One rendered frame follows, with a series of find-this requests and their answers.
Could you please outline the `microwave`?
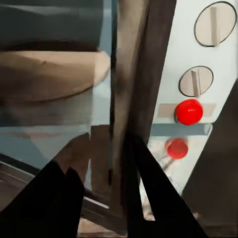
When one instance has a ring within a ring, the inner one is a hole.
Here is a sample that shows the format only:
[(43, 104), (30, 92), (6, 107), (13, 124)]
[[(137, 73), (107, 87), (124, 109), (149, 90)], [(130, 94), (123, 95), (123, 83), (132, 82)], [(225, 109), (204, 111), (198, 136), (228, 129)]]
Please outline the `microwave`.
[(237, 78), (238, 0), (0, 0), (0, 181), (89, 132), (80, 216), (126, 236), (126, 133), (215, 122)]

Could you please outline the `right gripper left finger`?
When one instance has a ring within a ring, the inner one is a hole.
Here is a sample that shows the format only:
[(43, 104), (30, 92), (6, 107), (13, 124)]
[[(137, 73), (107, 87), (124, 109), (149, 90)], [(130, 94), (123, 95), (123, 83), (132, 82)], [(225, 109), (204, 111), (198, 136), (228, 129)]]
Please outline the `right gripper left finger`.
[(0, 238), (76, 238), (90, 157), (90, 133), (73, 137), (0, 212)]

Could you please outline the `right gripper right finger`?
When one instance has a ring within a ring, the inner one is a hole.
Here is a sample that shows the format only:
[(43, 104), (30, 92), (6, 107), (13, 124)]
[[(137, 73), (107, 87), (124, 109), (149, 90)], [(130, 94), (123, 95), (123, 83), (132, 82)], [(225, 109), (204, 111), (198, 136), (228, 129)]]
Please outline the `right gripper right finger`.
[[(208, 238), (143, 140), (124, 140), (128, 238)], [(155, 221), (144, 218), (136, 165)]]

